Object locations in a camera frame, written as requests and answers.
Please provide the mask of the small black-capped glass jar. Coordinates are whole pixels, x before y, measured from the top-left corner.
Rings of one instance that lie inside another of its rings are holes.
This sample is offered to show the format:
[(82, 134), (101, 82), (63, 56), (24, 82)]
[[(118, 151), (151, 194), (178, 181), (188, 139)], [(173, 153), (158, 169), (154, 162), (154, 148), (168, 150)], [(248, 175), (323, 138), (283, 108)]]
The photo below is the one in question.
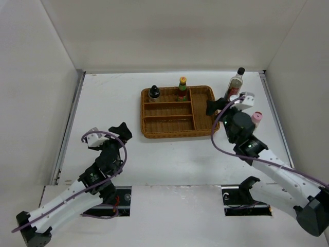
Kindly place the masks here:
[(156, 85), (153, 85), (148, 93), (149, 96), (149, 102), (157, 102), (160, 98), (160, 88), (158, 88)]

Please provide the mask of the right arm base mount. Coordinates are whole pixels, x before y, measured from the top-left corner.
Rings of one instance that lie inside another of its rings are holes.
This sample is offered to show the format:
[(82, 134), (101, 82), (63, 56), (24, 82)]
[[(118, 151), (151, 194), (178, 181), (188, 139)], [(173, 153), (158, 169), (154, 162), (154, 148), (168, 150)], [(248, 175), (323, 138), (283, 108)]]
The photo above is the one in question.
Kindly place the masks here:
[(227, 217), (272, 216), (270, 205), (255, 201), (250, 189), (260, 179), (250, 176), (239, 185), (222, 186), (224, 214)]

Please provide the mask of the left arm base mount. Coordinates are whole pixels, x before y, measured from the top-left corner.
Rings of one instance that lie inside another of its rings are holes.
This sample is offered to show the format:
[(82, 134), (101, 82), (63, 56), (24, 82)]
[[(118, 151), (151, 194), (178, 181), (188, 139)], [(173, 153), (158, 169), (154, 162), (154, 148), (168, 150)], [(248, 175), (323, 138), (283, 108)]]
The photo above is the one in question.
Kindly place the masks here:
[(115, 197), (107, 204), (103, 203), (85, 211), (83, 216), (96, 218), (129, 217), (131, 211), (132, 187), (116, 187)]

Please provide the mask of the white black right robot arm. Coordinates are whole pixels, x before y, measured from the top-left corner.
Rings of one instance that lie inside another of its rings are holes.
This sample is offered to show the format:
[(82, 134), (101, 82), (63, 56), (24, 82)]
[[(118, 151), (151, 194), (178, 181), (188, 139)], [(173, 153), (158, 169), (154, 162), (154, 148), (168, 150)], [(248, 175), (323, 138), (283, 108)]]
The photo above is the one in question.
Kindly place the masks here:
[(214, 125), (222, 122), (228, 141), (234, 144), (231, 156), (245, 161), (271, 178), (266, 185), (259, 178), (248, 177), (239, 185), (243, 203), (263, 202), (293, 217), (309, 234), (319, 237), (328, 228), (328, 185), (282, 162), (266, 144), (253, 134), (255, 124), (244, 109), (253, 106), (254, 98), (235, 95), (230, 101), (220, 98), (207, 101), (206, 115), (216, 111)]

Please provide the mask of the tall soy sauce bottle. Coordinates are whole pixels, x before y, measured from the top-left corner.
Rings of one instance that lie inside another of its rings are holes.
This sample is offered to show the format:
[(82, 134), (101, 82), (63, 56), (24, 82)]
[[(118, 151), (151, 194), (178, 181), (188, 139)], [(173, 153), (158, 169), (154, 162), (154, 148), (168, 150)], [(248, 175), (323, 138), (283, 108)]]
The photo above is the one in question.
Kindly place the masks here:
[(239, 91), (243, 85), (242, 77), (243, 77), (244, 73), (245, 73), (245, 68), (240, 67), (237, 70), (236, 75), (230, 79), (230, 82), (228, 84), (228, 87), (227, 87), (225, 95), (224, 95), (224, 99), (229, 100), (232, 95), (239, 94)]

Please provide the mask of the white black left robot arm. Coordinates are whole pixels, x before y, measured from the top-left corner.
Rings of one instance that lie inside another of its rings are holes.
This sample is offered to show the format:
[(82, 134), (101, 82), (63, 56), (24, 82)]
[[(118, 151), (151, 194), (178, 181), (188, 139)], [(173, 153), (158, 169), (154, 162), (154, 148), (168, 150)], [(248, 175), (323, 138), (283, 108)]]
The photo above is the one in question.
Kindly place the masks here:
[(89, 149), (100, 151), (99, 156), (59, 196), (36, 210), (16, 215), (14, 232), (21, 233), (26, 246), (47, 245), (58, 228), (78, 216), (89, 217), (87, 211), (95, 206), (109, 209), (106, 220), (119, 216), (120, 198), (112, 178), (123, 170), (127, 159), (121, 158), (120, 150), (126, 150), (131, 138), (125, 122), (108, 131), (93, 128), (82, 136)]

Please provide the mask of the red sauce bottle green label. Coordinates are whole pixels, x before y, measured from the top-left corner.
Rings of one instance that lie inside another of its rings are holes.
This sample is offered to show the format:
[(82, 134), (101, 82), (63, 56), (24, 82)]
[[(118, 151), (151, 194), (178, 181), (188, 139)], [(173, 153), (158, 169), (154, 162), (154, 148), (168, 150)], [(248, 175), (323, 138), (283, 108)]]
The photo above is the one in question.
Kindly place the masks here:
[(180, 77), (179, 85), (177, 89), (177, 100), (186, 101), (187, 100), (187, 79), (186, 77)]

